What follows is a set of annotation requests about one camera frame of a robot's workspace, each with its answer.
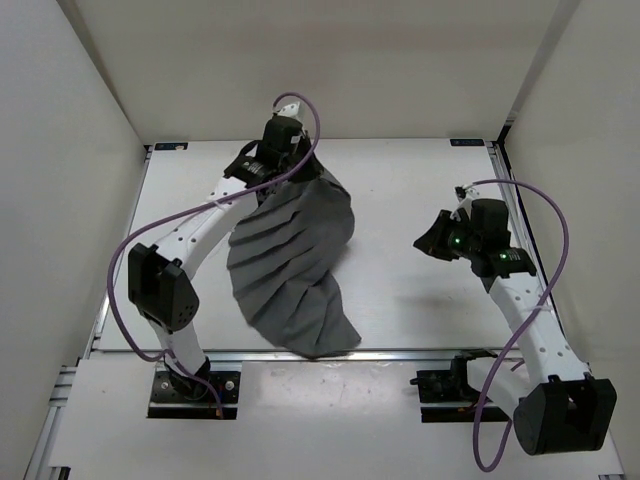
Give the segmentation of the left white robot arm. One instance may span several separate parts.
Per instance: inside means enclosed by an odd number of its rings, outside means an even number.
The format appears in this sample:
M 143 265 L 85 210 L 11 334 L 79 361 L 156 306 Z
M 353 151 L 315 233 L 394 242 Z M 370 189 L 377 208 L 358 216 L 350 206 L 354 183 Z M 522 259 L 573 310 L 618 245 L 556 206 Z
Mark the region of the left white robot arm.
M 199 345 L 192 322 L 200 300 L 192 285 L 209 253 L 252 213 L 270 189 L 225 200 L 263 185 L 291 167 L 269 166 L 256 156 L 240 154 L 224 170 L 206 201 L 214 207 L 190 214 L 150 246 L 138 243 L 127 259 L 128 298 L 144 317 L 167 353 L 164 364 L 169 383 L 189 401 L 213 401 L 210 361 Z

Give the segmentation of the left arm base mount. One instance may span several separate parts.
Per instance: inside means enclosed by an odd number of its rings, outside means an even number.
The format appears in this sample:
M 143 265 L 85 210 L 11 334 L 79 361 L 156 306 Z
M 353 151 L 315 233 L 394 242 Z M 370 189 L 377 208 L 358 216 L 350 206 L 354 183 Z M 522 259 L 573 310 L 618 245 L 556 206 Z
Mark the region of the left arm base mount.
M 241 372 L 212 371 L 209 384 L 220 402 L 199 384 L 194 391 L 179 386 L 177 376 L 163 365 L 154 371 L 147 417 L 150 419 L 235 420 L 238 413 Z

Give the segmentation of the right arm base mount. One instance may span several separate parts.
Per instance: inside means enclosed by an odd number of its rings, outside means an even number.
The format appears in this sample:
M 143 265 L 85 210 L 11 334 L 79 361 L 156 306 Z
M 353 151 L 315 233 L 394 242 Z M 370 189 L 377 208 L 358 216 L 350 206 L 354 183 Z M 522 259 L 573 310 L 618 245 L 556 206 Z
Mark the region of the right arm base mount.
M 422 423 L 473 423 L 479 390 L 468 384 L 466 367 L 472 360 L 498 355 L 487 349 L 462 350 L 444 370 L 419 370 L 410 380 L 418 389 Z

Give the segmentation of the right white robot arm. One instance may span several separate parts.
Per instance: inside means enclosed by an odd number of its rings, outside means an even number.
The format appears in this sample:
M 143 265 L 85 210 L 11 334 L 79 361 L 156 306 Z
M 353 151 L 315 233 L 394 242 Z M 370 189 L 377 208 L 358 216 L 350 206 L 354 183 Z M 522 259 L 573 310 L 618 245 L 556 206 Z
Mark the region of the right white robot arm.
M 595 378 L 564 336 L 554 313 L 544 309 L 537 271 L 528 252 L 510 243 L 508 209 L 479 200 L 467 209 L 442 210 L 414 246 L 428 256 L 464 258 L 498 306 L 524 368 L 501 365 L 489 387 L 497 354 L 464 350 L 447 370 L 422 370 L 412 379 L 427 402 L 477 402 L 481 394 L 512 422 L 529 455 L 597 451 L 617 401 L 611 381 Z

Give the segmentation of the grey pleated skirt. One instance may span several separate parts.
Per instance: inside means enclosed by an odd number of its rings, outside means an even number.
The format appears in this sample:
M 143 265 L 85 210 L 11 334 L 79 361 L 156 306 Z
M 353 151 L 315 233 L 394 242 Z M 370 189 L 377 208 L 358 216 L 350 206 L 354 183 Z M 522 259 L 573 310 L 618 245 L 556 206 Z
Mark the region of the grey pleated skirt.
M 282 184 L 229 238 L 227 269 L 246 323 L 306 358 L 358 346 L 332 273 L 354 230 L 351 196 L 329 171 Z

